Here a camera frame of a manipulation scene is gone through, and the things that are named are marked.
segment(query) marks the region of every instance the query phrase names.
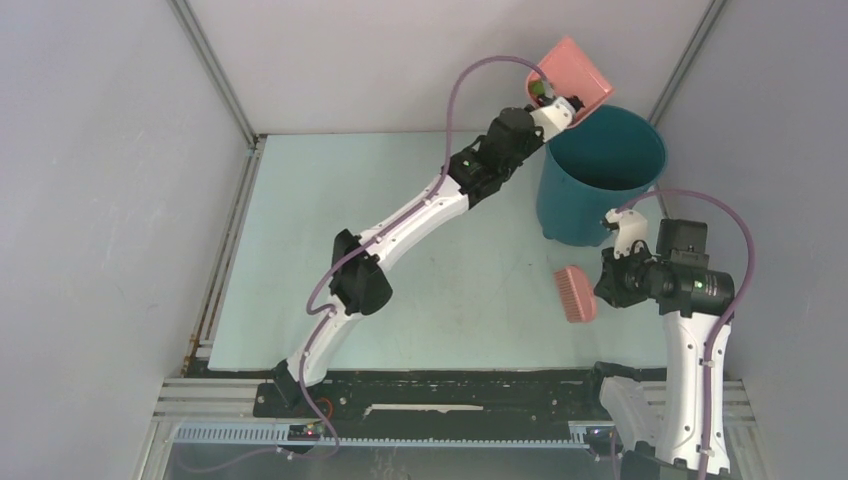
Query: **small green object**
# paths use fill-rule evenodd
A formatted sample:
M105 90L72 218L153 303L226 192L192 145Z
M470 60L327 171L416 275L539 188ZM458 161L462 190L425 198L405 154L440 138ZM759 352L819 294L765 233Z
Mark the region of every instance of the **small green object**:
M541 80L534 80L527 85L527 91L530 92L530 95L534 97L538 97L539 95L545 94L545 84Z

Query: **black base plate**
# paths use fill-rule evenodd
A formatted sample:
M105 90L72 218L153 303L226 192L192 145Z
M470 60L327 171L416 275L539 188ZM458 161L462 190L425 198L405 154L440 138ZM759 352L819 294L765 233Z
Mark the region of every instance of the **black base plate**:
M310 395L330 412L342 437L404 440L570 440L569 421L608 420L597 403L593 370L331 371ZM634 370L662 380L665 371ZM269 381L259 385L257 418L313 418L304 401L290 407ZM447 413L378 410L374 404L474 405Z

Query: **pink dustpan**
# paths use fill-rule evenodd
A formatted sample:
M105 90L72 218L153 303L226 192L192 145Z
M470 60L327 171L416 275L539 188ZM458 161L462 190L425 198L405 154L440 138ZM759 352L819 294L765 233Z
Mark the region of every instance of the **pink dustpan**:
M615 91L571 37L563 38L556 47L545 55L545 58L539 62L539 66L548 76L548 80L550 80L557 95L562 97L577 96L583 102L584 108L577 112L574 123L569 128L579 125ZM539 105L539 102L530 93L530 85L538 80L539 74L531 72L525 85L527 94L537 105Z

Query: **pink brush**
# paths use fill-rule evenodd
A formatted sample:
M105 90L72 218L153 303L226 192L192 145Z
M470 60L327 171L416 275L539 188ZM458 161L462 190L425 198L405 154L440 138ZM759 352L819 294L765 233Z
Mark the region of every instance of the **pink brush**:
M545 55L545 58L539 62L539 66L547 75L557 95L561 97L577 96L583 102L584 108L577 112L577 115L574 116L574 123L568 128L579 125L615 91L571 37L563 38ZM530 99L537 105L539 103L532 93L532 85L537 83L538 80L539 74L531 72L530 76L527 77L526 85Z
M598 304L589 277L580 267L569 265L554 273L565 318L571 323L589 323L598 314Z

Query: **white arm segment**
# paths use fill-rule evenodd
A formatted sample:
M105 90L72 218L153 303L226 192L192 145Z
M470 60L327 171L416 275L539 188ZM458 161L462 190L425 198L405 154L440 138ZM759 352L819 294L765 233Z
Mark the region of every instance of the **white arm segment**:
M622 377L604 380L601 385L601 405L609 412L624 443L632 450L636 442L644 440L656 447L656 457L674 465L677 460L686 461L690 470L697 470L701 461L699 452L703 431L704 401L704 343L719 317L693 313L692 318L671 312L663 316L666 346L668 350L668 378L666 400L657 435L657 417L651 411L642 387L638 382ZM707 472L718 474L721 469L730 469L730 458L724 443L724 352L730 326L722 327L713 350L714 365L711 383L711 421L713 438Z
M542 127L544 141L548 142L571 124L574 120L574 109L565 98L557 97L550 105L538 108L531 112L530 115L533 117L535 124ZM370 240L380 233L386 225L421 202L436 186L438 180L439 177L433 179L423 192L387 219L369 229L363 230L359 234L361 237L360 241L366 242ZM374 244L366 249L368 254L378 256L380 259L378 265L384 272L391 270L398 259L407 250L421 241L422 238L426 237L427 234L451 218L458 217L468 211L468 197L460 193L459 190L460 186L456 181L449 176L445 177L445 181L439 188L437 195L430 200L426 200L423 207L418 209L418 211L404 220L391 232L388 232L385 238L378 238ZM336 354L344 339L350 334L353 327L363 318L363 315L359 313L352 316L346 315L344 313L344 304L334 295L331 295L328 301L336 307L336 314L330 318L328 323L318 333L309 351L306 352L303 380L307 387L324 379L330 360ZM307 341L308 339L287 359L289 373L296 380L300 378L300 359L304 354Z
M377 235L386 225L400 217L412 206L419 203L436 186L439 180L436 177L423 192L404 205L400 210L393 213L389 218L378 223L376 226L363 230L359 235L362 242L366 242ZM468 197L459 192L459 184L451 177L445 177L439 192L431 200L425 201L423 207L412 214L403 223L389 232L385 238L377 238L377 241L366 250L369 255L378 255L380 261L377 263L384 272L392 269L395 263L413 245L421 241L439 225L451 218L458 217L468 211Z
M676 459L686 461L689 469L697 470L701 461L698 451L703 430L704 381L711 382L712 438L707 455L710 461L707 472L718 474L719 470L730 469L730 459L724 443L724 353L730 325L721 328L713 347L713 365L709 379L704 379L704 344L710 330L718 322L715 315L693 313L685 318L680 312L663 316L666 348L668 352L668 379L666 380L666 403L664 419L657 441L657 458L674 464Z
M354 313L353 315L345 314L344 304L335 295L330 295L327 303L336 307L336 313L332 315L327 324L324 325L324 328L318 332L318 336L315 337L315 341L309 347L306 362L303 364L303 382L307 387L315 385L324 379L333 355L335 355L347 336L350 335L353 327L364 318L361 313ZM306 347L308 340L308 338L304 340L300 348L295 350L288 358L289 374L291 374L295 381L299 381L300 379L300 359L303 356L303 349Z
M627 257L640 251L648 238L648 220L635 210L616 211L615 208L604 216L607 223L618 224L615 234L615 258Z
M660 420L648 404L642 384L624 377L605 378L601 384L601 405L609 412L625 450L636 442L657 445Z

